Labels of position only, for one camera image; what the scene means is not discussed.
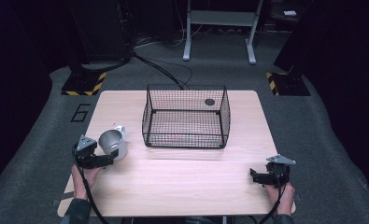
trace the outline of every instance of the person's left hand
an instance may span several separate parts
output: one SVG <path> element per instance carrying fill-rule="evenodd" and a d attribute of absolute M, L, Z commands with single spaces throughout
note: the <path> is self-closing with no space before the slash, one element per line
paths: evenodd
<path fill-rule="evenodd" d="M 93 188 L 96 183 L 97 175 L 102 170 L 102 167 L 93 168 L 93 169 L 83 169 L 85 179 L 87 179 L 89 188 Z M 74 183 L 74 198 L 88 200 L 88 195 L 86 193 L 86 189 L 84 183 L 82 181 L 81 174 L 76 165 L 71 167 L 71 174 L 73 175 L 73 183 Z"/>

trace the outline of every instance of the wire mesh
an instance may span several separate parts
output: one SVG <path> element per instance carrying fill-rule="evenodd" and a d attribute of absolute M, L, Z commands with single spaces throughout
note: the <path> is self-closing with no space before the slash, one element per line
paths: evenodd
<path fill-rule="evenodd" d="M 224 148 L 231 122 L 225 86 L 148 85 L 143 138 L 148 147 Z"/>

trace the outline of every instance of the wire basket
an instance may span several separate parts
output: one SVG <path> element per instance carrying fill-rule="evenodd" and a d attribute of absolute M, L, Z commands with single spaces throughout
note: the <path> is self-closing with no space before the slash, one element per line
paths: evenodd
<path fill-rule="evenodd" d="M 147 147 L 224 148 L 231 113 L 225 86 L 148 85 L 142 133 Z"/>

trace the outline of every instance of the gray carpet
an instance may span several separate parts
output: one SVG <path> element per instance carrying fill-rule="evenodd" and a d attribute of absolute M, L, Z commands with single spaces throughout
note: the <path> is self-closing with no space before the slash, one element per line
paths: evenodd
<path fill-rule="evenodd" d="M 335 137 L 328 115 L 312 84 L 305 78 L 309 97 L 274 96 L 265 73 L 273 66 L 286 35 L 263 34 L 255 49 L 257 64 L 249 65 L 245 36 L 204 36 L 192 42 L 191 60 L 182 61 L 184 44 L 139 47 L 143 57 L 178 63 L 193 72 L 189 84 L 225 84 L 228 90 L 254 90 L 259 94 L 277 151 L 297 161 L 291 182 L 297 191 L 296 223 L 369 223 L 369 190 L 362 172 L 351 162 Z M 190 71 L 158 63 L 177 79 Z M 71 146 L 86 133 L 95 96 L 62 96 L 68 68 L 50 77 L 53 89 L 42 114 L 18 153 L 0 176 L 0 223 L 59 223 L 57 202 L 70 175 Z M 101 91 L 145 90 L 149 83 L 173 83 L 168 77 L 137 59 L 107 73 Z M 70 122 L 78 105 L 90 104 L 84 122 Z M 119 217 L 109 217 L 120 223 Z M 96 217 L 91 223 L 100 223 Z M 252 223 L 237 217 L 236 223 Z"/>

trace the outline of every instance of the metal cup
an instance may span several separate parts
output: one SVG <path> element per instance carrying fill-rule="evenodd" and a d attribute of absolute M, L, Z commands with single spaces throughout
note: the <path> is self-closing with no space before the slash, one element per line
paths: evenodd
<path fill-rule="evenodd" d="M 125 128 L 123 126 L 117 126 L 115 129 L 102 133 L 98 143 L 106 155 L 110 155 L 111 152 L 118 150 L 118 156 L 114 158 L 114 161 L 119 161 L 128 152 L 124 138 Z"/>

